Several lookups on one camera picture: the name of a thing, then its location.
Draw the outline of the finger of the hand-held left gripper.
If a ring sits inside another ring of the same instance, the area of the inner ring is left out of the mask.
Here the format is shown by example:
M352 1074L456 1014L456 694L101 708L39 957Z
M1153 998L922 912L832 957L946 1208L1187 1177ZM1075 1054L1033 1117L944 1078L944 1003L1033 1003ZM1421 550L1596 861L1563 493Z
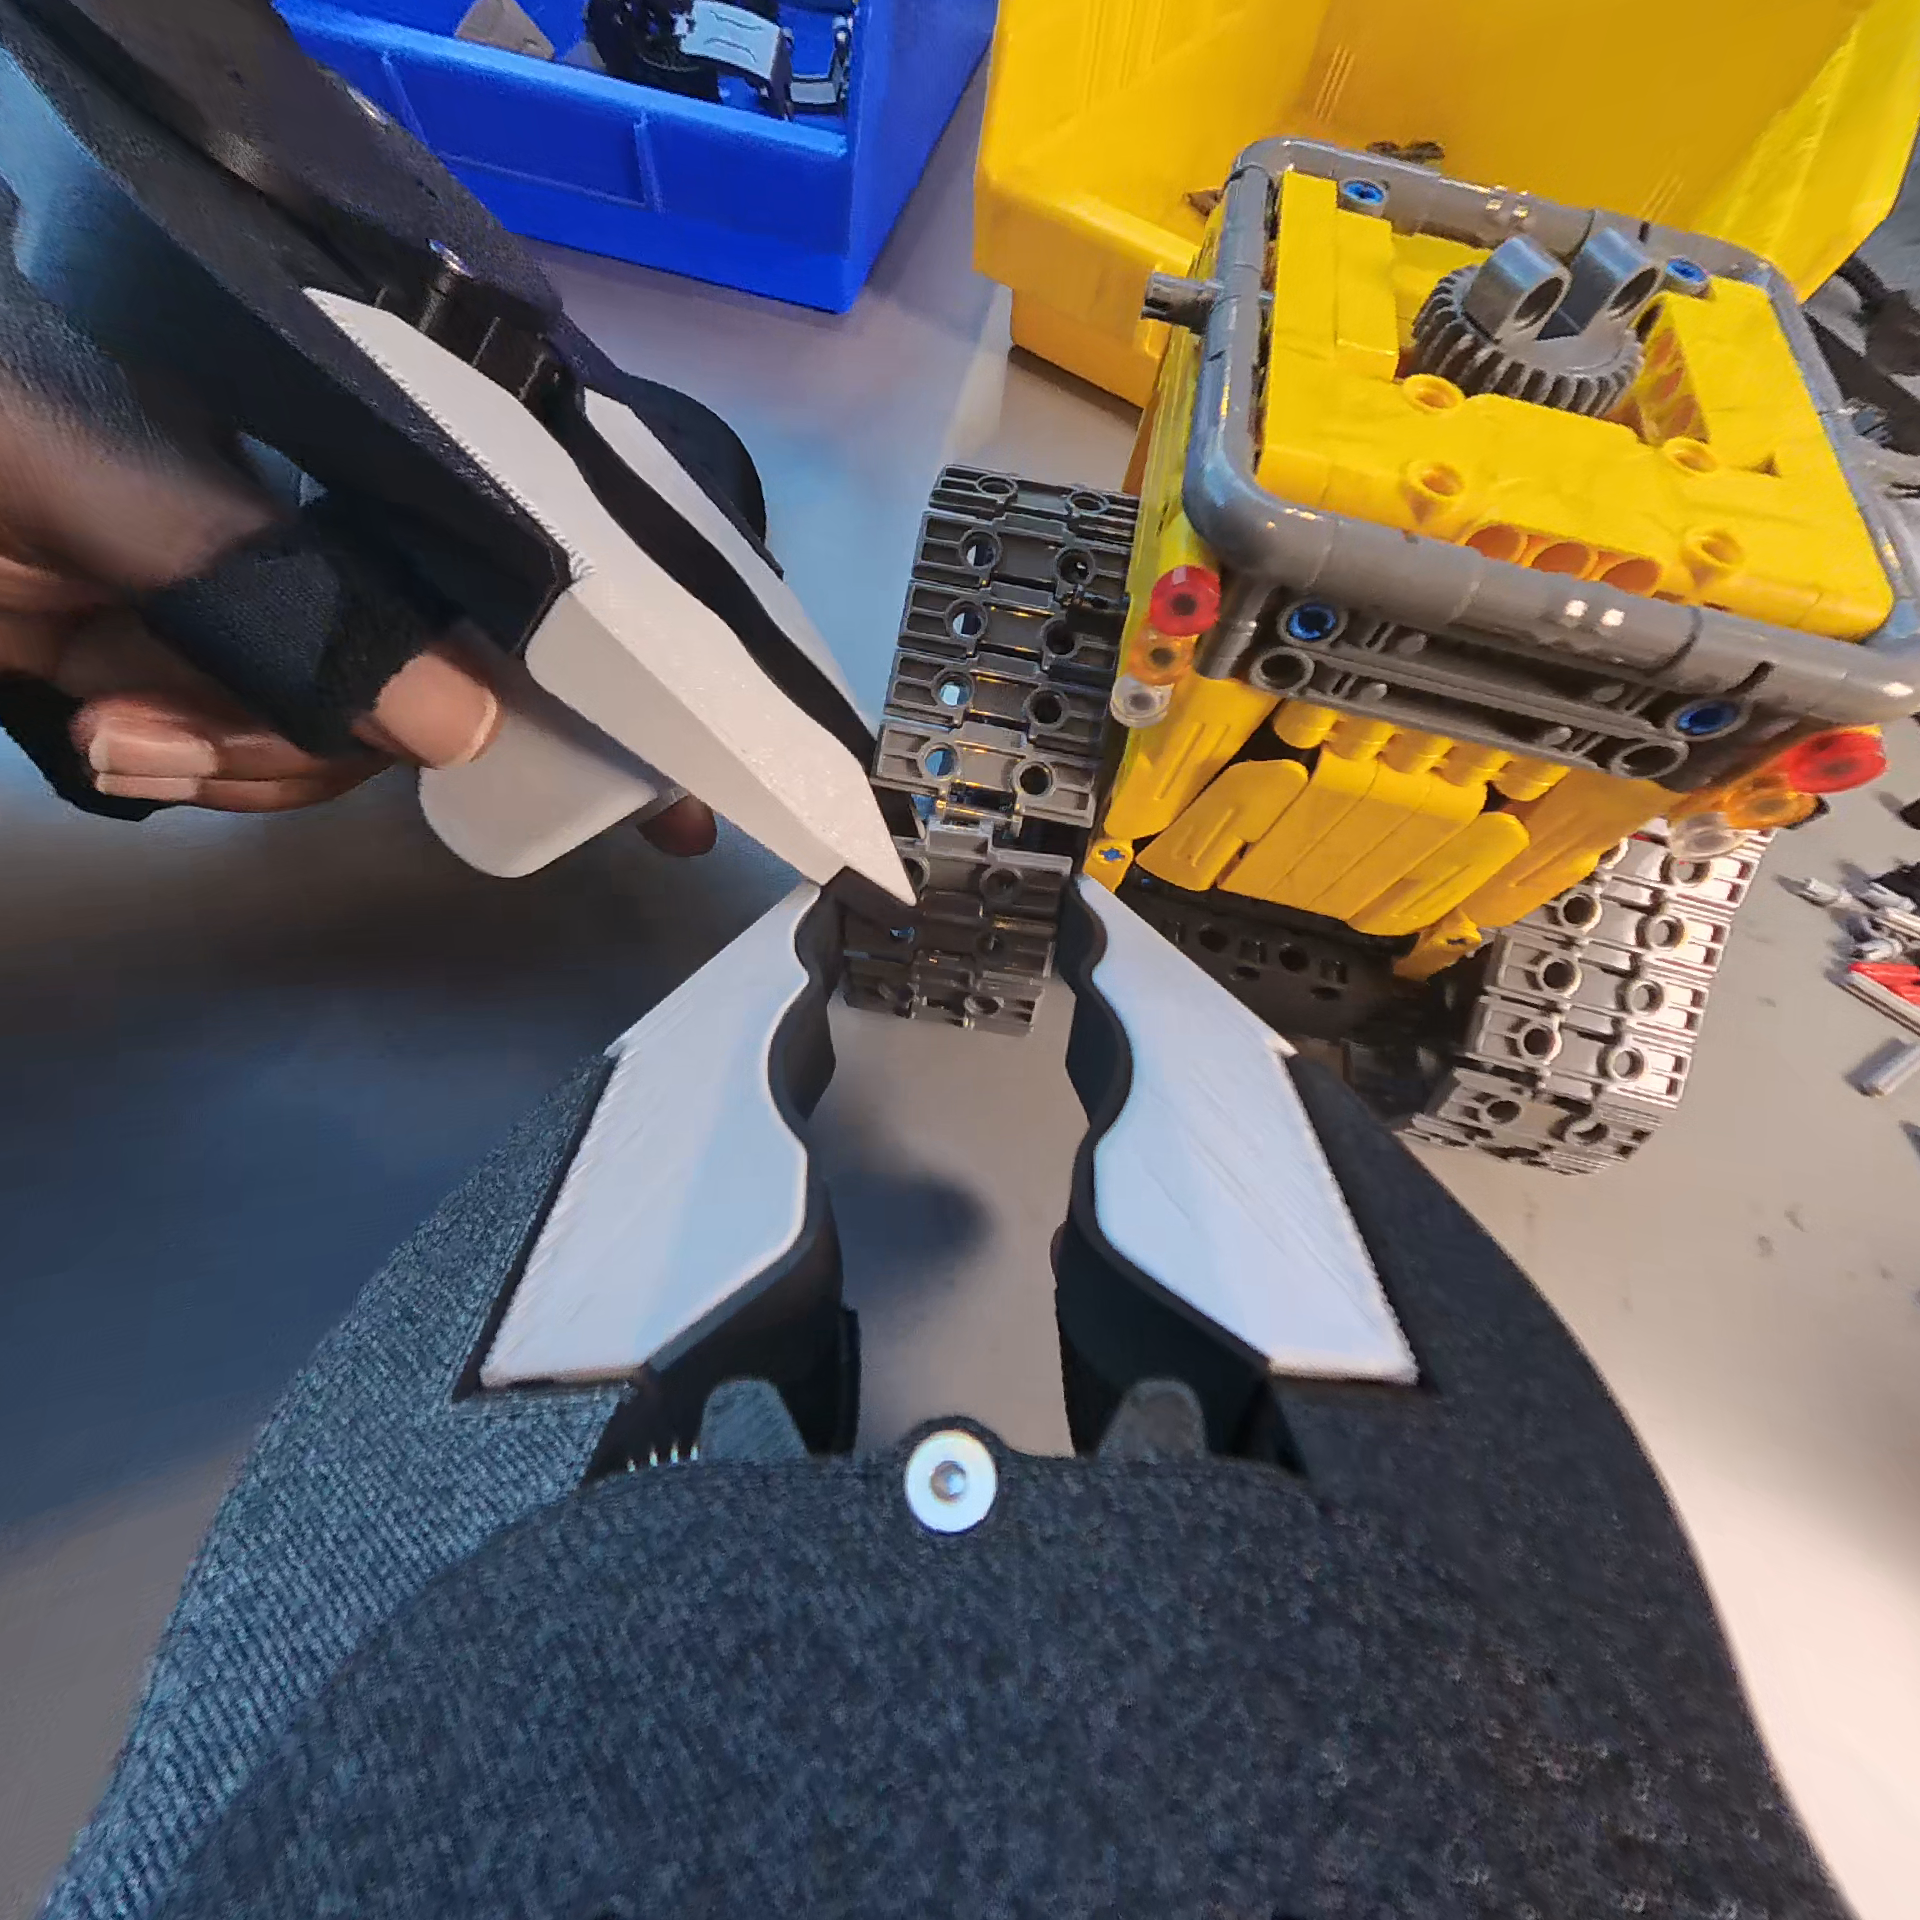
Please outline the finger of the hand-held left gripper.
M615 524L522 403L388 310L309 302L559 538L568 585L522 646L537 686L805 880L913 898L867 769Z
M583 476L626 538L706 605L760 672L870 770L876 732L794 588L658 434L622 400L590 386L583 386Z

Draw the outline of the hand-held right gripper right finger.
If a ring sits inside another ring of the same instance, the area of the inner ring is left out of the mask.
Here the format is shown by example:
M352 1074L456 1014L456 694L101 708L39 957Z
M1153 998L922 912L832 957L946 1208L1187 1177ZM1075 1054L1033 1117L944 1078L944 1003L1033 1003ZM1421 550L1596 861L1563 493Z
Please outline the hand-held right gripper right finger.
M1075 882L1058 961L1091 1250L1258 1372L1413 1385L1292 1047L1093 880Z

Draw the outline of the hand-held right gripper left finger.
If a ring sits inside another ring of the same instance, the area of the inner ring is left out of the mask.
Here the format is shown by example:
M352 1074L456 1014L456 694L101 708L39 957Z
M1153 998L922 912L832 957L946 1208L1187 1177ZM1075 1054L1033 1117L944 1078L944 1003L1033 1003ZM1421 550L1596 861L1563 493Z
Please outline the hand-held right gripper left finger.
M799 882L610 1045L483 1389L662 1372L799 1246L807 1147L773 1068L784 1018L820 1003L805 936L825 931Z

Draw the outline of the yellow toy brick bulldozer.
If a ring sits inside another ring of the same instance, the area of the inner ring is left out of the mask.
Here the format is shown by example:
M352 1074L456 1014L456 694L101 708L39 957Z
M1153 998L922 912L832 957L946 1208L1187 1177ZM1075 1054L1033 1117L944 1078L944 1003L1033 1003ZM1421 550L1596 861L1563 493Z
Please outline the yellow toy brick bulldozer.
M1144 441L1086 875L1426 1143L1678 1108L1763 846L1885 774L1918 593L1753 255L1246 147Z

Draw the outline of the person's left hand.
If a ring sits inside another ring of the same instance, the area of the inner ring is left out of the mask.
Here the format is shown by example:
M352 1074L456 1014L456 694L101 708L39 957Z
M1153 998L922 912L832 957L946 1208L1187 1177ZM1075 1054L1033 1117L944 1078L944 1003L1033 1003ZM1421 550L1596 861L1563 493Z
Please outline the person's left hand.
M80 698L69 737L92 795L284 814L396 762L460 769L492 746L501 694L460 636L403 667L350 754L314 757L142 623L134 593L198 575L278 515L251 474L118 450L3 376L3 677Z

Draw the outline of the blue storage bin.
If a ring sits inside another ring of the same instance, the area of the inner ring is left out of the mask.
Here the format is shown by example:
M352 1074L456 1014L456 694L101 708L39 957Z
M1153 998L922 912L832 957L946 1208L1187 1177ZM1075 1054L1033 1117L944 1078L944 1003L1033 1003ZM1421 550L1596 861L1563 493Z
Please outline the blue storage bin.
M586 2L280 2L304 49L518 234L842 314L979 70L997 2L856 2L842 119L618 83Z

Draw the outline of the yellow storage bin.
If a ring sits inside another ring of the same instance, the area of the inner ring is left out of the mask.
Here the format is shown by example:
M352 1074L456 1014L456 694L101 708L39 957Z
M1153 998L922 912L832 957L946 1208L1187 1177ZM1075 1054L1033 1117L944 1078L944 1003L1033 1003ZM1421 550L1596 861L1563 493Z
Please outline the yellow storage bin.
M1015 342L1144 403L1204 197L1260 136L1693 228L1809 297L1892 213L1918 2L1003 2L977 267Z

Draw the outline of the cluster of dark brick parts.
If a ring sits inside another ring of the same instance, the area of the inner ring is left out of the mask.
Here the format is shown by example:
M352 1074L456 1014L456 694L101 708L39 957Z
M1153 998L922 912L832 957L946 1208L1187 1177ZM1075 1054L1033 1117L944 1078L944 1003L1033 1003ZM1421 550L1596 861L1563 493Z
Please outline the cluster of dark brick parts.
M589 2L586 49L618 83L771 119L842 119L856 2Z

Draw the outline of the pile of small brick pins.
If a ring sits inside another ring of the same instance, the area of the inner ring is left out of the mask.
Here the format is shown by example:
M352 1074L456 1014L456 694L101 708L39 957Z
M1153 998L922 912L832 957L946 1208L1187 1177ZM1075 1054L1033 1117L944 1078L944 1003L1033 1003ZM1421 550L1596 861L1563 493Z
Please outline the pile of small brick pins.
M1841 935L1841 954L1833 984L1852 998L1892 1021L1885 1041L1852 1074L1863 1096L1892 1096L1918 1081L1918 861L1889 870L1848 884L1823 880L1782 880L1792 898L1804 898Z

